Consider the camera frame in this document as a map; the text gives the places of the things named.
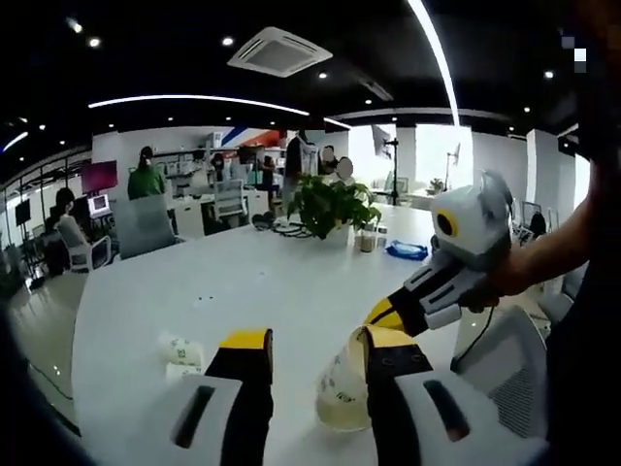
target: led light strip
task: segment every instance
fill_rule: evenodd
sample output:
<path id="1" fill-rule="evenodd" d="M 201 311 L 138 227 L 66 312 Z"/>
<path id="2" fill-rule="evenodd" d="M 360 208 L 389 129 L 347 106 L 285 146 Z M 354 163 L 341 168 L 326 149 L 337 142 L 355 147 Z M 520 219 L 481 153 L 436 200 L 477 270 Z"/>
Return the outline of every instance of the led light strip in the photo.
<path id="1" fill-rule="evenodd" d="M 9 142 L 9 144 L 7 144 L 2 151 L 6 152 L 13 144 L 18 143 L 19 141 L 21 141 L 22 139 L 24 139 L 26 136 L 28 136 L 28 132 L 24 131 L 23 133 L 21 133 L 19 136 L 17 136 L 15 139 L 13 139 L 12 141 Z"/>
<path id="2" fill-rule="evenodd" d="M 335 119 L 331 119 L 331 118 L 324 118 L 323 120 L 324 120 L 326 123 L 336 124 L 337 126 L 340 126 L 341 128 L 351 129 L 351 126 L 349 126 L 348 124 L 341 123 L 340 121 L 336 121 Z"/>
<path id="3" fill-rule="evenodd" d="M 440 43 L 438 33 L 436 32 L 436 28 L 434 28 L 434 24 L 431 22 L 431 18 L 429 17 L 422 0 L 408 0 L 408 3 L 416 13 L 418 22 L 420 22 L 423 31 L 425 31 L 431 50 L 436 57 L 436 61 L 438 61 L 438 67 L 440 68 L 440 74 L 442 76 L 442 80 L 444 81 L 446 95 L 448 96 L 448 105 L 450 106 L 450 110 L 453 114 L 453 124 L 455 126 L 459 126 L 459 113 L 457 108 L 457 98 L 455 97 L 455 89 L 453 88 L 453 80 L 450 78 L 448 63 L 446 62 L 446 57 L 444 56 L 444 51 L 442 50 L 442 45 Z"/>
<path id="4" fill-rule="evenodd" d="M 96 109 L 98 107 L 106 107 L 108 105 L 123 104 L 125 102 L 140 102 L 143 100 L 161 100 L 161 99 L 194 99 L 194 100 L 213 100 L 217 102 L 232 102 L 235 104 L 256 105 L 257 107 L 265 107 L 267 109 L 282 110 L 291 114 L 302 115 L 308 117 L 309 112 L 302 110 L 291 109 L 289 107 L 282 107 L 281 105 L 269 104 L 267 102 L 259 102 L 256 100 L 236 99 L 233 97 L 220 97 L 218 95 L 192 95 L 192 94 L 163 94 L 163 95 L 139 95 L 136 97 L 124 97 L 122 99 L 104 100 L 102 102 L 95 102 L 94 104 L 88 104 L 89 109 Z"/>

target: robotic hand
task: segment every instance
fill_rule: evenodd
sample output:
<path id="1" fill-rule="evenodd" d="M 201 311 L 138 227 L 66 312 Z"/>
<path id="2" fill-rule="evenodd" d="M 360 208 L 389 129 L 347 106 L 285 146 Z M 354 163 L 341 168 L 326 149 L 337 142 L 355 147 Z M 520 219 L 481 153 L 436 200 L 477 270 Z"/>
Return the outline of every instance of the robotic hand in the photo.
<path id="1" fill-rule="evenodd" d="M 365 323 L 414 337 L 461 317 L 461 304 L 509 253 L 512 197 L 505 180 L 485 171 L 480 186 L 439 194 L 431 203 L 436 235 L 430 262 L 380 301 Z"/>

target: paper cup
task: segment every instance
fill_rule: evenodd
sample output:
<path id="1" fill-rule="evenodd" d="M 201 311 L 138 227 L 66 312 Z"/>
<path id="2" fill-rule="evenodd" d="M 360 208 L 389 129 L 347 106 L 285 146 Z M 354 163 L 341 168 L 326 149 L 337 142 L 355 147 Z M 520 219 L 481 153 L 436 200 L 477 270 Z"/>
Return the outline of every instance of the paper cup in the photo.
<path id="1" fill-rule="evenodd" d="M 183 376 L 201 376 L 203 369 L 198 366 L 182 366 L 169 362 L 166 364 L 166 382 L 173 383 Z"/>
<path id="2" fill-rule="evenodd" d="M 361 335 L 362 327 L 351 334 L 341 352 L 322 372 L 317 384 L 317 416 L 334 430 L 350 432 L 371 426 Z"/>
<path id="3" fill-rule="evenodd" d="M 203 367 L 203 347 L 196 342 L 163 333 L 159 338 L 159 350 L 166 362 Z"/>

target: light stand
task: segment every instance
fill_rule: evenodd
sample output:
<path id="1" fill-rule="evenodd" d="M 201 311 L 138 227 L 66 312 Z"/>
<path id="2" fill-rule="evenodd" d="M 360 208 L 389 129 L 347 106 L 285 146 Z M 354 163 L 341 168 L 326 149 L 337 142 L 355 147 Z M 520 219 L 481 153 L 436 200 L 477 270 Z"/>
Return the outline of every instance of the light stand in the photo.
<path id="1" fill-rule="evenodd" d="M 393 158 L 393 161 L 395 162 L 395 166 L 393 168 L 392 193 L 390 194 L 390 197 L 392 197 L 392 205 L 396 206 L 397 199 L 399 199 L 399 192 L 397 191 L 397 146 L 399 145 L 399 141 L 397 141 L 397 138 L 393 139 L 392 141 L 384 140 L 384 145 L 392 146 L 393 148 L 395 148 L 395 155 Z"/>

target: disposable cup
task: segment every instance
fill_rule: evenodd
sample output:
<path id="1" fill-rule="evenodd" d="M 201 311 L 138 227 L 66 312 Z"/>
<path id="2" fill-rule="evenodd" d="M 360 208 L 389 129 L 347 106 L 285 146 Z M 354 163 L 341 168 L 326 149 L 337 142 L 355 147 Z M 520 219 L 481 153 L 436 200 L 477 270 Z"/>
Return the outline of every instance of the disposable cup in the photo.
<path id="1" fill-rule="evenodd" d="M 315 409 L 326 426 L 343 432 L 371 426 L 367 410 L 363 327 L 356 329 L 317 383 Z"/>

